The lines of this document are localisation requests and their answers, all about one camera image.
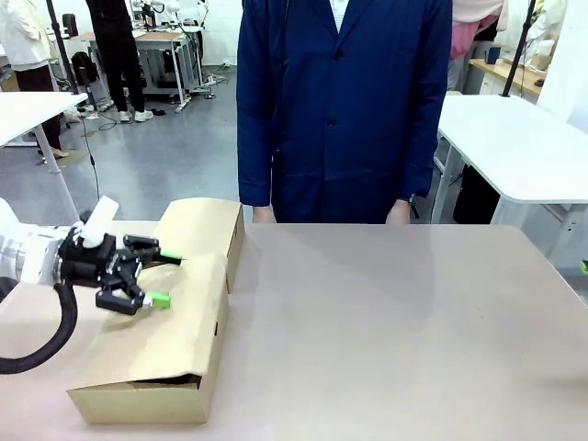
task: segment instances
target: person's right hand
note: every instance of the person's right hand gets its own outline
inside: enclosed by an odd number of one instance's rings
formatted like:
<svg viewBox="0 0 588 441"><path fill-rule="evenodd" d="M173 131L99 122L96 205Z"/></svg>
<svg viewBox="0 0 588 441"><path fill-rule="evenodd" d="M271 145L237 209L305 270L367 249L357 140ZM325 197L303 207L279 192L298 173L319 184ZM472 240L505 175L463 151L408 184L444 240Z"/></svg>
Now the person's right hand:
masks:
<svg viewBox="0 0 588 441"><path fill-rule="evenodd" d="M254 207L254 223L276 223L271 207Z"/></svg>

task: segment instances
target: navy blue jacket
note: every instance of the navy blue jacket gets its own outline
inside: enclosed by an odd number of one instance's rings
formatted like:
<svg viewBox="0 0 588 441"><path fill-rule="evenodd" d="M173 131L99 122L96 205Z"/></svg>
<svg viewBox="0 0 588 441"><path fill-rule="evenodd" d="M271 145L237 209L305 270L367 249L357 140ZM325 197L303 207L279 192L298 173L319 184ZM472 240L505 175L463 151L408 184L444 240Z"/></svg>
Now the navy blue jacket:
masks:
<svg viewBox="0 0 588 441"><path fill-rule="evenodd" d="M247 0L239 190L278 221L383 223L426 196L447 89L451 0Z"/></svg>

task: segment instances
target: coat sleeve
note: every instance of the coat sleeve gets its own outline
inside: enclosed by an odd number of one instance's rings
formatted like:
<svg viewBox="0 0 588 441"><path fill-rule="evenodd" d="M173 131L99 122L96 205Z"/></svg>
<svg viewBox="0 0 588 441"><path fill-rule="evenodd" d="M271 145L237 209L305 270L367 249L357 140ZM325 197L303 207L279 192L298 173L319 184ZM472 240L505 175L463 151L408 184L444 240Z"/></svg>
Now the coat sleeve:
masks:
<svg viewBox="0 0 588 441"><path fill-rule="evenodd" d="M40 40L40 31L35 24L30 21L30 16L27 17L27 14L23 10L23 6L19 6L19 3L22 4L23 2L8 0L6 9L10 19L17 25L18 30L27 37L32 40Z"/></svg>
<svg viewBox="0 0 588 441"><path fill-rule="evenodd" d="M429 0L414 69L408 146L398 198L426 197L431 189L437 129L447 92L451 24L452 1Z"/></svg>
<svg viewBox="0 0 588 441"><path fill-rule="evenodd" d="M267 0L247 0L237 52L237 155L244 205L270 204L272 136L276 105L269 57Z"/></svg>

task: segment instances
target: person's left hand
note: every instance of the person's left hand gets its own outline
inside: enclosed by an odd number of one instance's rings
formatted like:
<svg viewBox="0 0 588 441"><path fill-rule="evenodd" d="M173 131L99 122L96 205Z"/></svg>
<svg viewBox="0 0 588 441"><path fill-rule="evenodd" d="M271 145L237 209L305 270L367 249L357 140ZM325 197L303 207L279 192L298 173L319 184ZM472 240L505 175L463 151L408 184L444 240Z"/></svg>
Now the person's left hand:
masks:
<svg viewBox="0 0 588 441"><path fill-rule="evenodd" d="M388 218L386 219L386 225L394 225L401 227L404 225L411 224L411 204L406 200L398 199L394 204L394 207L390 210Z"/></svg>

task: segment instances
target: black corrugated hose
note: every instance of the black corrugated hose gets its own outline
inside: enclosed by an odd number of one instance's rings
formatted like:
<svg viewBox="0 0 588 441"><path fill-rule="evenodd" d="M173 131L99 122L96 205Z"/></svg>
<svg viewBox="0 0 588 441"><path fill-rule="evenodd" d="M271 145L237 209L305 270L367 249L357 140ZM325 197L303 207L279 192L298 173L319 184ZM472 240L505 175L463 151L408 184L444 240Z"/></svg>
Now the black corrugated hose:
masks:
<svg viewBox="0 0 588 441"><path fill-rule="evenodd" d="M57 291L59 302L62 305L62 320L55 335L41 349L28 356L21 358L0 357L0 375L20 374L36 368L57 354L69 341L77 324L77 303L74 288L69 282L66 282L63 285L56 284L53 289Z"/></svg>

